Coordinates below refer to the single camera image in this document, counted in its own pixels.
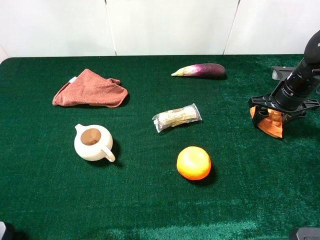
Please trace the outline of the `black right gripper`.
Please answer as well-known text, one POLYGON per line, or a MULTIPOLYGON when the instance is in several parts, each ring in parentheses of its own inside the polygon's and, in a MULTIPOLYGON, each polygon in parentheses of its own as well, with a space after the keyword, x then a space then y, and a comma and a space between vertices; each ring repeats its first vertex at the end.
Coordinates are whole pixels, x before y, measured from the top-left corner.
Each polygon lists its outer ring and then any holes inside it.
POLYGON ((255 128, 269 117, 268 109, 282 112, 283 137, 289 137, 300 130, 305 110, 316 110, 320 103, 309 96, 320 85, 319 78, 291 78, 281 80, 272 93, 251 97, 248 100, 252 123, 255 128))

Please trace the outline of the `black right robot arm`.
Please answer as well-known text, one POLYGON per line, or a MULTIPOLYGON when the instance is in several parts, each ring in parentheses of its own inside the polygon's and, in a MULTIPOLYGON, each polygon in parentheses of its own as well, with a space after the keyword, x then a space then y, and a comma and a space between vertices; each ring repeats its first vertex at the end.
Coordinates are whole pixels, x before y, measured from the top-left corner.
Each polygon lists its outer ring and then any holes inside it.
POLYGON ((308 41, 297 67, 274 66, 272 78, 278 81, 272 93, 248 100, 254 127, 274 138, 283 137, 283 125, 317 110, 320 103, 310 95, 320 87, 320 33, 308 41))

